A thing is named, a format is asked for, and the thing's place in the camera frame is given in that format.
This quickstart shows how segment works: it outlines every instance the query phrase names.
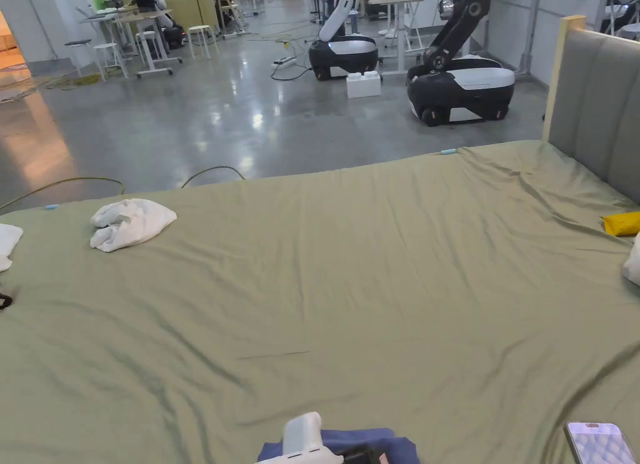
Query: yellow cable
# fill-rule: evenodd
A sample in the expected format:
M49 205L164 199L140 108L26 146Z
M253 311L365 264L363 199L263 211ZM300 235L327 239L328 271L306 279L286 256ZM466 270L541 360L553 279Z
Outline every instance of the yellow cable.
M214 166L214 167L209 167L207 169L203 169L202 171L199 171L197 173L195 173L194 175L192 175L189 179L187 179L184 184L182 186L180 186L180 188L184 188L185 186L187 186L188 183L190 183L190 181L192 179L194 179L195 177L207 172L207 171L211 171L214 169L231 169L232 171L235 171L236 174L238 176L240 176L243 180L246 180L245 176L242 175L242 173L240 171L238 171L236 168L234 168L233 166ZM119 181L117 179L111 179L110 177L94 177L94 176L89 176L89 177L70 177L68 179L61 179L61 180L57 180L55 182L51 182L49 183L47 186L43 186L42 188L38 188L35 191L31 191L30 193L27 193L23 196L17 197L14 200L11 200L9 202L7 202L6 204L0 205L0 210L3 210L5 207L10 206L11 204L15 204L16 202L23 200L26 197L29 197L35 193L39 193L40 191L44 191L46 189L49 188L53 188L54 186L57 186L59 184L62 184L63 182L70 182L72 180L108 180L110 182L117 182L120 186L121 186L121 191L119 191L118 195L123 195L124 191L125 191L125 187L122 181Z
M108 180L110 182L117 182L120 186L121 186L121 191L119 192L119 195L123 195L124 194L124 184L117 180L117 179L110 179L108 177L70 177L68 179L62 179L62 180L57 180L55 182L52 182L50 184L48 184L47 186L43 186L42 188L38 188L35 191L31 191L30 193L25 194L24 196L20 196L12 201L7 202L6 204L0 205L0 210L3 210L5 207L10 206L11 204L14 204L20 200L23 200L26 197L29 197L35 193L39 193L40 191L44 191L48 188L53 188L54 186L57 186L59 184L62 184L63 182L69 182L72 180L86 180L86 179L92 179L92 180Z

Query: black and white robot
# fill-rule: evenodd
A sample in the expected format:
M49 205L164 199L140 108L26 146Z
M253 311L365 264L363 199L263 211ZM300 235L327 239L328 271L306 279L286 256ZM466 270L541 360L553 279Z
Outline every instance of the black and white robot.
M507 116L515 74L492 59L468 55L454 59L487 15L491 0L442 0L439 13L447 21L410 68L406 87L411 110L428 126Z
M309 62L320 81L346 76L350 72L373 71L377 66L378 46L362 34L344 35L344 22L359 0L334 0L335 10L309 48Z

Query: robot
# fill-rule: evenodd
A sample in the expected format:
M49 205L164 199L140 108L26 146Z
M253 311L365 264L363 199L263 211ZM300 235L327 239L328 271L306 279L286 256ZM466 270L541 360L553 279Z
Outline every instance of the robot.
M343 456L322 445L321 428L322 418L317 412L291 419L284 427L282 456L258 464L344 464Z
M438 11L447 24L425 50L423 64L406 75L411 111L427 126L507 116L515 86L513 71L478 56L453 59L490 4L490 0L439 3Z
M373 71L377 66L378 46L362 34L344 35L344 22L359 0L334 0L335 10L309 48L309 62L316 79L324 81L350 72Z

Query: black strap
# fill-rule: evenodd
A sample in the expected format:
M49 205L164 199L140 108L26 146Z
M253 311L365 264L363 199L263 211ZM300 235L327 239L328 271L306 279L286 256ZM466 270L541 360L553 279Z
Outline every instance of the black strap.
M0 294L0 310L4 310L8 308L13 303L14 303L14 300L12 298L9 298L4 294Z

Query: crumpled white cloth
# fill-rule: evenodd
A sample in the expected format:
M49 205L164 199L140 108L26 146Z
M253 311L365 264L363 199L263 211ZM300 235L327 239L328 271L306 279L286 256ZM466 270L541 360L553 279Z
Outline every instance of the crumpled white cloth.
M11 267L9 255L23 236L23 230L10 224L0 224L0 272Z
M98 229L91 247L111 252L149 241L178 219L171 209L149 199L125 199L102 206L91 218Z
M629 259L622 266L622 276L640 285L640 232L636 236Z

